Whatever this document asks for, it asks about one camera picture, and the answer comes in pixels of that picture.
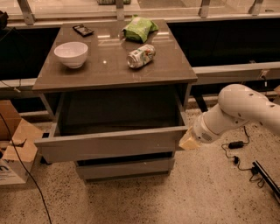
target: bowl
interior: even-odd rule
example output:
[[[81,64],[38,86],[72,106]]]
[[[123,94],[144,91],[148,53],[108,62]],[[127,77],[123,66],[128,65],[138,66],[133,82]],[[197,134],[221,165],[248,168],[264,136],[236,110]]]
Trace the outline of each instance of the bowl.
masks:
[[[81,42],[67,42],[54,49],[58,60],[70,68],[81,67],[88,56],[88,46]]]

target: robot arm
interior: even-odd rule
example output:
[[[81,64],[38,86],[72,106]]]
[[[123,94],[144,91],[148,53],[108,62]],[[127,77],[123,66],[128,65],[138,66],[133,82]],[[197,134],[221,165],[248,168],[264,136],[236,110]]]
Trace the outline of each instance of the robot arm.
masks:
[[[280,106],[249,87],[229,85],[220,91],[218,103],[195,120],[179,146],[199,148],[199,143],[210,144],[227,130],[237,129],[248,122],[260,123],[280,136]]]

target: drawer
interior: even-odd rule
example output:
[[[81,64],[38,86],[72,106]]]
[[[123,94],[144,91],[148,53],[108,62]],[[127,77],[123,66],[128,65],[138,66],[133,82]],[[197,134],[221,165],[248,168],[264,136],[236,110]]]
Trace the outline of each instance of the drawer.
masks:
[[[95,164],[79,166],[76,171],[81,179],[116,179],[141,175],[168,174],[174,166],[174,158],[149,159],[128,163]]]
[[[35,141],[48,163],[175,151],[185,111],[169,86],[64,93],[48,138]]]

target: tabletop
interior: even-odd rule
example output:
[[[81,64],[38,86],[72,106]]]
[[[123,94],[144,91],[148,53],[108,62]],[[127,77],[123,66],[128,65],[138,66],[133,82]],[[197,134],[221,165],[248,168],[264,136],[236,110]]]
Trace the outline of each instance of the tabletop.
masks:
[[[151,32],[145,43],[119,39],[129,21],[84,24],[94,35],[82,37],[73,30],[78,24],[63,24],[38,75],[33,91],[54,93],[65,91],[126,88],[195,82],[197,76],[164,20],[153,20],[159,29]],[[84,65],[71,69],[62,65],[53,51],[66,42],[80,41],[88,46]],[[153,45],[156,55],[138,69],[128,66],[129,52],[145,44]]]

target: brown table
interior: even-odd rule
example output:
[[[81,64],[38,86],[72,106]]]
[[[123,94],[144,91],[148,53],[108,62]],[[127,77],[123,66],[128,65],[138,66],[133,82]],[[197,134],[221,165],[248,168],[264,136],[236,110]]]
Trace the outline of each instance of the brown table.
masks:
[[[49,163],[75,161],[82,179],[169,173],[178,140],[187,130],[183,105],[197,80],[164,20],[145,44],[154,60],[133,70],[126,56],[143,44],[120,40],[125,21],[85,24],[81,37],[63,24],[33,87],[53,117],[48,138],[36,145]],[[57,61],[53,50],[69,41],[88,45],[78,69]]]

